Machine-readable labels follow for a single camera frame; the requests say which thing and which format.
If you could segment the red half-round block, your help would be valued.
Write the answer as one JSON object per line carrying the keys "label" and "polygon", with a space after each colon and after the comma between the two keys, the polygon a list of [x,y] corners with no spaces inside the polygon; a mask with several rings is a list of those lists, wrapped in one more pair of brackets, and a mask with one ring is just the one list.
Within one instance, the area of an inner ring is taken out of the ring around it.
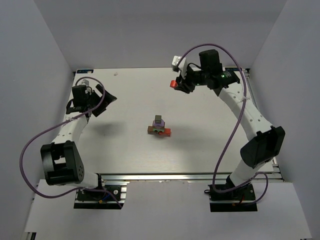
{"label": "red half-round block", "polygon": [[177,83],[175,80],[172,80],[172,81],[170,82],[170,87],[171,87],[171,88],[175,89],[177,86],[178,86],[178,83]]}

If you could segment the olive green cube block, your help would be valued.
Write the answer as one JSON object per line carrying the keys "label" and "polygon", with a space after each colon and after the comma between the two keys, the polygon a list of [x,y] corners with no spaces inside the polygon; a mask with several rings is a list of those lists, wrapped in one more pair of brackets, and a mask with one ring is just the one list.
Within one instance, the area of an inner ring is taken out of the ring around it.
{"label": "olive green cube block", "polygon": [[162,122],[162,116],[161,115],[155,115],[154,122],[156,124],[160,124]]}

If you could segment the red rectangular block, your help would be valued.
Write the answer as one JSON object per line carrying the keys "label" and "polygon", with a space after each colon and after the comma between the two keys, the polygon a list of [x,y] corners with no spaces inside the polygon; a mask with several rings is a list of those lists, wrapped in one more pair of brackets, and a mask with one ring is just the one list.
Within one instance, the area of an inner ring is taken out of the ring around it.
{"label": "red rectangular block", "polygon": [[159,132],[159,135],[165,136],[165,137],[170,137],[171,136],[171,129],[165,128],[164,131]]}

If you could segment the purple cube block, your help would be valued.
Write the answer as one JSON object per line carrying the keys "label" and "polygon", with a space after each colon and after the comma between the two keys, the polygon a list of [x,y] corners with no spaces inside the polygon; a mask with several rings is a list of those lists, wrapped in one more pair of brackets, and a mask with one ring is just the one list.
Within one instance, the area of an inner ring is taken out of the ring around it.
{"label": "purple cube block", "polygon": [[165,128],[165,121],[163,119],[161,120],[154,120],[152,122],[152,127],[156,129],[164,129]]}

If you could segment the green notched block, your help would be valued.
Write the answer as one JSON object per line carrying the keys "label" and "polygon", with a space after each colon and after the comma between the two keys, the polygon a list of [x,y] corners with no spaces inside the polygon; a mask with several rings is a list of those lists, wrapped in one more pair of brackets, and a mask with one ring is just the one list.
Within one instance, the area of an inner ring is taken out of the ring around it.
{"label": "green notched block", "polygon": [[165,128],[153,128],[153,131],[157,132],[157,133],[164,133],[165,132]]}

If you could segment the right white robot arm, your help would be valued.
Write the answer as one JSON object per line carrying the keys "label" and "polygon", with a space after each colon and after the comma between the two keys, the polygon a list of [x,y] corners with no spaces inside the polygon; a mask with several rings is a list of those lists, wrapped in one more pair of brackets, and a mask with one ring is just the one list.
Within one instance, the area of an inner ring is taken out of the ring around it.
{"label": "right white robot arm", "polygon": [[170,86],[186,94],[193,92],[197,86],[206,86],[232,111],[248,142],[240,149],[241,160],[229,175],[229,184],[232,188],[243,186],[279,154],[285,131],[263,117],[247,96],[246,81],[234,71],[223,68],[217,50],[202,51],[199,58],[200,66],[198,70],[193,70],[185,58],[174,56],[171,67],[179,75]]}

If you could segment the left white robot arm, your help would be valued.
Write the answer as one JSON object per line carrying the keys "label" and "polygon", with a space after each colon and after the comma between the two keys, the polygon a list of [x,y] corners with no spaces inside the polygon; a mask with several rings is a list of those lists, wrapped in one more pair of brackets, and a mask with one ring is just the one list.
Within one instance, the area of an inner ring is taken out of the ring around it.
{"label": "left white robot arm", "polygon": [[92,89],[81,83],[71,89],[73,98],[66,106],[65,120],[54,140],[40,149],[46,183],[95,189],[101,185],[97,173],[85,170],[77,148],[80,136],[91,116],[98,117],[117,98],[101,84]]}

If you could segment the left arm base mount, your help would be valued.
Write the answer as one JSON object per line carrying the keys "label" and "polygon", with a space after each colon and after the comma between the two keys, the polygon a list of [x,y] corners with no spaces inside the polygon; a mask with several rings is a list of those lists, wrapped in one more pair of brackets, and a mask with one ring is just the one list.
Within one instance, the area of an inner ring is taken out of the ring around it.
{"label": "left arm base mount", "polygon": [[82,210],[120,210],[126,199],[125,181],[107,181],[102,191],[78,190],[75,195],[74,209]]}

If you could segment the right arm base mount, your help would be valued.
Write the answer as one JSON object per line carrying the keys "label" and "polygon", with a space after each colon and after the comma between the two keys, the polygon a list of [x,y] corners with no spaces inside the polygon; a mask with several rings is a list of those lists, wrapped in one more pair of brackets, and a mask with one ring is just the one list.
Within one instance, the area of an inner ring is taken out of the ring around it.
{"label": "right arm base mount", "polygon": [[231,192],[218,193],[212,185],[204,190],[209,196],[210,211],[212,213],[240,213],[257,212],[258,207],[253,185],[250,183],[245,187],[238,188]]}

